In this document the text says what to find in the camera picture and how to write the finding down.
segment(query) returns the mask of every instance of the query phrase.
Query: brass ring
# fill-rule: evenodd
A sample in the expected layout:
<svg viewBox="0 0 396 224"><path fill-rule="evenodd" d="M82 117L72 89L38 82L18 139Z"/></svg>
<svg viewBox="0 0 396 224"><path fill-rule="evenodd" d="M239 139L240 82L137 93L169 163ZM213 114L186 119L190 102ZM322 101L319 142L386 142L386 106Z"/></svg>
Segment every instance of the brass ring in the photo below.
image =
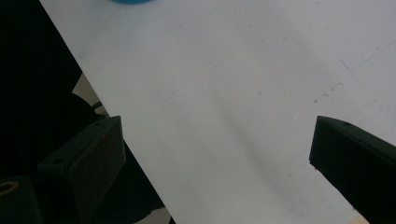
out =
<svg viewBox="0 0 396 224"><path fill-rule="evenodd" d="M10 193L14 189L16 189L19 185L20 183L18 183L17 181L8 181L5 183L1 183L0 188L6 186L6 189L0 190L0 196Z"/></svg>

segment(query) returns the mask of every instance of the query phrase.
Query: beige floor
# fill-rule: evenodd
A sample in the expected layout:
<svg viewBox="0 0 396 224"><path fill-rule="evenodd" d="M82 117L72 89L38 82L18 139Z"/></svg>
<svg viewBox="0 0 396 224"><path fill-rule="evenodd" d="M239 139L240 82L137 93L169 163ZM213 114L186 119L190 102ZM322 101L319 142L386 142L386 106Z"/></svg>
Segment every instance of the beige floor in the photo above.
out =
<svg viewBox="0 0 396 224"><path fill-rule="evenodd" d="M90 105L93 105L99 102L99 98L94 92L93 88L90 85L90 82L87 78L82 75L76 85L73 93L83 98ZM96 110L96 113L108 116L106 110L103 107L100 107ZM137 222L136 224L168 224L170 219L169 212L166 208L159 209L153 211L151 215L146 217L145 219Z"/></svg>

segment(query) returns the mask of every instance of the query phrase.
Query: tabletop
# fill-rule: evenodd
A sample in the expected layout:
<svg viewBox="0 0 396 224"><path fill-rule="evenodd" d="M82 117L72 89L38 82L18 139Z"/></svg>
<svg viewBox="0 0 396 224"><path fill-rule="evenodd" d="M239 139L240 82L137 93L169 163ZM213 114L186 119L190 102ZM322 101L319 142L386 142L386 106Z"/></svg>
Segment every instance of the tabletop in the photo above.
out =
<svg viewBox="0 0 396 224"><path fill-rule="evenodd" d="M347 223L317 115L396 144L395 1L41 3L176 223Z"/></svg>

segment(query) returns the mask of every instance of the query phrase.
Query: white surface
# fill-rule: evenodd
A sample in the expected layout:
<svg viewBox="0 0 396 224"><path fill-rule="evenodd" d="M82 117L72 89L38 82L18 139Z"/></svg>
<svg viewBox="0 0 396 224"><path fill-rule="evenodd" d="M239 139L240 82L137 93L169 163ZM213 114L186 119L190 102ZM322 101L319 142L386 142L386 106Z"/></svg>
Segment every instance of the white surface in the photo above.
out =
<svg viewBox="0 0 396 224"><path fill-rule="evenodd" d="M393 0L41 0L177 224L346 223L317 115L396 144Z"/></svg>

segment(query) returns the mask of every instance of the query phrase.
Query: scratch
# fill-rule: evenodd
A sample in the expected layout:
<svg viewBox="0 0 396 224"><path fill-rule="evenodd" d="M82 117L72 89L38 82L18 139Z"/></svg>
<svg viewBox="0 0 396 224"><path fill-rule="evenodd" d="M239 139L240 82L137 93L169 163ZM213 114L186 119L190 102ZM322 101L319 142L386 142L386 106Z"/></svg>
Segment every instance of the scratch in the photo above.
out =
<svg viewBox="0 0 396 224"><path fill-rule="evenodd" d="M344 67L346 68L346 70L350 71L350 68L347 66L346 62L344 62L344 60L340 60L341 63L344 65Z"/></svg>
<svg viewBox="0 0 396 224"><path fill-rule="evenodd" d="M370 58L364 60L362 63L360 63L358 66L356 66L356 68L359 68L360 66L364 65L365 63L370 62L373 58L375 58L376 56L378 56L380 53L382 53L384 50L386 50L387 48L389 48L390 46L392 46L394 43L396 43L396 41L393 41L391 43L388 43L384 48L382 49L377 49L378 51L371 56Z"/></svg>

